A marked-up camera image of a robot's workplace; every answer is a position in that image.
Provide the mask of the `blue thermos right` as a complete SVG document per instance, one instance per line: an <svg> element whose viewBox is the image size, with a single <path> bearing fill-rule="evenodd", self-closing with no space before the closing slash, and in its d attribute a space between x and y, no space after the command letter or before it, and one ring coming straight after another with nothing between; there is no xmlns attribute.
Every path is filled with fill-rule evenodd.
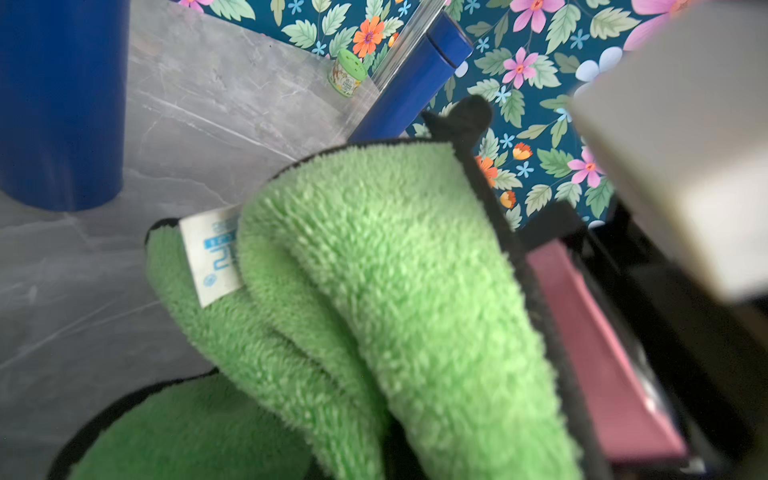
<svg viewBox="0 0 768 480"><path fill-rule="evenodd" d="M472 43L459 24L448 14L439 14L348 141L387 140L403 134L472 50Z"/></svg>

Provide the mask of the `pink thermos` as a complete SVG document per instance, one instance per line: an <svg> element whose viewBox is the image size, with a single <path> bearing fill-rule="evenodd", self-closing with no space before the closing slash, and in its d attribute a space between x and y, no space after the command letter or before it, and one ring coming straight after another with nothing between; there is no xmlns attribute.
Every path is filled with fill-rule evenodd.
<svg viewBox="0 0 768 480"><path fill-rule="evenodd" d="M688 447L640 379L566 246L548 242L528 254L575 370L603 453L613 462L681 459Z"/></svg>

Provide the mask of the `green microfiber cloth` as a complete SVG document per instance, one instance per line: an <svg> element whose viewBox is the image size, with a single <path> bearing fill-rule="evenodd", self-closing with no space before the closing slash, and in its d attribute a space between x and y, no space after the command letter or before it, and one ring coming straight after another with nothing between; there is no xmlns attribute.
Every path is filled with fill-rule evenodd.
<svg viewBox="0 0 768 480"><path fill-rule="evenodd" d="M145 238L162 305L209 373L132 392L52 479L607 479L526 253L473 150L473 95L425 138L329 149L213 230L242 285L202 291L190 236Z"/></svg>

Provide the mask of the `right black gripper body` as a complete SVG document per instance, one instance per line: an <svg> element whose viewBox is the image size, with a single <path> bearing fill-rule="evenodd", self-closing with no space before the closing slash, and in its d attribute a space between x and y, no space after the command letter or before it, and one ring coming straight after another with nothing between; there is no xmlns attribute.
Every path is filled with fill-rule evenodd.
<svg viewBox="0 0 768 480"><path fill-rule="evenodd" d="M767 309L717 303L667 259L622 205L588 227L565 202L518 233L535 322L554 348L590 454L613 479L763 479L767 475ZM554 317L527 256L563 243L648 391L682 434L681 459L617 463L603 453Z"/></svg>

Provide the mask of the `dark blue thermos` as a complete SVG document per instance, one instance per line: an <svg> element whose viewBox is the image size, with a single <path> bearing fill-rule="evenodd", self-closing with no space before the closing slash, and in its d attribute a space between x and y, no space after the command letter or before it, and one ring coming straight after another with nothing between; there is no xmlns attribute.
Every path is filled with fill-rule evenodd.
<svg viewBox="0 0 768 480"><path fill-rule="evenodd" d="M123 186L131 4L1 4L1 190L50 211Z"/></svg>

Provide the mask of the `small green toy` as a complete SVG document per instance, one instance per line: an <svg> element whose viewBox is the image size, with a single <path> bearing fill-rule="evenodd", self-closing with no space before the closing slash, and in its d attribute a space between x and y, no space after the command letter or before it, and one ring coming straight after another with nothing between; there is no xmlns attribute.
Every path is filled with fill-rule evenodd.
<svg viewBox="0 0 768 480"><path fill-rule="evenodd" d="M349 50L338 52L328 76L330 85L347 98L351 98L367 78L362 61Z"/></svg>

